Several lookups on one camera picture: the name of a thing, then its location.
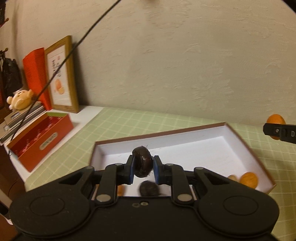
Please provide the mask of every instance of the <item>orange illustration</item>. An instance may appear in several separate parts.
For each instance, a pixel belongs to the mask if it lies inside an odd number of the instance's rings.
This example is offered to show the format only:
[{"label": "orange illustration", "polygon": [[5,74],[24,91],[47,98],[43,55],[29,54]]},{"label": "orange illustration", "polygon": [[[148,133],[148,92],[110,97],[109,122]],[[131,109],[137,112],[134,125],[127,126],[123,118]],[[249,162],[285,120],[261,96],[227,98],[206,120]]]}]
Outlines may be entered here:
[{"label": "orange illustration", "polygon": [[[270,117],[268,117],[266,123],[281,124],[281,125],[285,125],[286,124],[286,122],[283,119],[283,117],[280,116],[280,115],[278,115],[278,114],[274,114],[274,115],[271,115]],[[270,136],[270,137],[272,139],[279,140],[279,137],[274,137],[274,136]]]},{"label": "orange illustration", "polygon": [[54,84],[55,84],[55,89],[56,89],[56,91],[57,91],[60,95],[62,95],[63,93],[65,93],[65,89],[64,89],[64,87],[62,87],[62,82],[61,82],[60,79],[56,79],[56,80],[54,81]]}]

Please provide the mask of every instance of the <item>black cable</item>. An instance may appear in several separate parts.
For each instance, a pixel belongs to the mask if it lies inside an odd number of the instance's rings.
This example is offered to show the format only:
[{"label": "black cable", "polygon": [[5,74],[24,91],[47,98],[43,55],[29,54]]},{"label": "black cable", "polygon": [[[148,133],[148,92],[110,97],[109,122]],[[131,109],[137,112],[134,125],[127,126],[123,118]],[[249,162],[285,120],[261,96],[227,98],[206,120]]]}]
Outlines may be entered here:
[{"label": "black cable", "polygon": [[31,104],[30,108],[28,109],[28,111],[26,112],[26,114],[24,115],[22,121],[20,122],[20,124],[17,126],[16,131],[13,133],[11,140],[13,140],[15,134],[20,130],[22,123],[24,122],[24,120],[26,119],[26,117],[28,116],[30,110],[32,109],[32,107],[35,105],[35,103],[37,102],[37,100],[40,98],[40,96],[43,94],[43,92],[48,88],[48,86],[50,85],[51,81],[54,79],[54,77],[56,76],[56,74],[59,72],[59,70],[61,69],[61,67],[65,64],[65,62],[70,58],[70,56],[72,55],[72,53],[74,52],[74,50],[83,42],[83,40],[87,37],[87,35],[93,30],[93,28],[103,19],[103,17],[105,17],[107,15],[107,13],[109,13],[121,0],[117,0],[110,8],[108,8],[108,10],[106,12],[103,13],[103,15],[101,17],[99,17],[99,19],[89,28],[89,30],[85,33],[85,35],[79,40],[78,43],[76,43],[74,45],[74,47],[71,49],[70,53],[66,56],[66,58],[63,60],[63,62],[61,63],[61,65],[56,69],[56,71],[53,73],[51,79],[47,82],[47,84],[44,86],[44,88],[41,90],[41,92],[38,94],[38,96],[36,97],[36,99],[33,101],[33,103]]},{"label": "black cable", "polygon": [[11,187],[9,188],[8,190],[8,193],[7,193],[7,196],[9,197],[9,193],[10,193],[10,190],[12,189],[12,187],[14,186],[14,184],[16,184],[18,181],[19,181],[20,177],[11,185]]}]

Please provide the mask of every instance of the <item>book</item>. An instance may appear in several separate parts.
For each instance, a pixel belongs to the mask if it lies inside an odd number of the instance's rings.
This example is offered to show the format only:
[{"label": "book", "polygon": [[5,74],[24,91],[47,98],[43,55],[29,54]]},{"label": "book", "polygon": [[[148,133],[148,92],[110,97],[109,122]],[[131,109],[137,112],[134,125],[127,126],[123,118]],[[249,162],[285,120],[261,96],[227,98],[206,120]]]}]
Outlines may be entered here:
[{"label": "book", "polygon": [[[28,87],[35,95],[38,95],[47,83],[44,48],[33,50],[24,57],[22,62]],[[43,103],[46,110],[52,109],[48,89],[43,92],[39,100]]]},{"label": "book", "polygon": [[[39,107],[38,109],[36,109],[34,112],[30,113],[26,117],[26,119],[22,123],[21,127],[25,126],[30,121],[36,119],[37,117],[39,117],[44,112],[46,112],[44,106]],[[9,127],[5,122],[3,122],[2,124],[0,124],[0,143],[1,144],[3,144],[4,142],[6,142],[16,132],[16,129],[17,129],[18,125],[20,124],[20,122],[21,122],[21,120],[19,122],[17,122],[12,127]]]},{"label": "book", "polygon": [[[37,110],[41,106],[42,106],[42,103],[40,101],[37,101],[35,103],[35,105],[32,107],[32,109],[30,110],[29,114],[34,112],[35,110]],[[7,117],[4,118],[6,124],[10,128],[13,127],[16,123],[18,123],[19,121],[21,121],[23,119],[24,115],[26,114],[26,112],[28,111],[29,108],[30,108],[30,106],[23,109],[23,110],[16,110],[16,111],[10,113]]]}]

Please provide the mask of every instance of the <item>stack of books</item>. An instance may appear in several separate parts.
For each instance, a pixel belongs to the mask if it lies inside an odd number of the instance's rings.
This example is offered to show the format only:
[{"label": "stack of books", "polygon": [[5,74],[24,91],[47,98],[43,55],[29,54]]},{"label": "stack of books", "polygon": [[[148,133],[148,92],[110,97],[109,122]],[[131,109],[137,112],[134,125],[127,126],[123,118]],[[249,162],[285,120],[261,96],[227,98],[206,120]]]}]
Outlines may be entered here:
[{"label": "stack of books", "polygon": [[[10,113],[7,117],[4,118],[4,122],[0,124],[0,143],[3,144],[6,142],[15,132],[17,126],[22,121],[25,113],[30,107],[23,110],[16,110]],[[33,119],[39,117],[45,112],[45,108],[40,101],[37,101],[35,105],[30,110],[26,119],[22,123],[22,126],[28,124]]]}]

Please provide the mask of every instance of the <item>framed picture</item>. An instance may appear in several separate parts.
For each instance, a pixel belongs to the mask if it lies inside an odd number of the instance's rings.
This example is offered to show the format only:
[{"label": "framed picture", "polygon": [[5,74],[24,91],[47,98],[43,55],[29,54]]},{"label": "framed picture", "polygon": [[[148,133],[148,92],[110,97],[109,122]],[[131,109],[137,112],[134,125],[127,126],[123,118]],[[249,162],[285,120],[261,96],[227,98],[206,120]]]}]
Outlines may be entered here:
[{"label": "framed picture", "polygon": [[[45,50],[47,81],[53,76],[53,73],[71,49],[72,37],[66,36]],[[79,112],[72,56],[66,61],[50,83],[49,94],[54,109],[74,113]]]}]

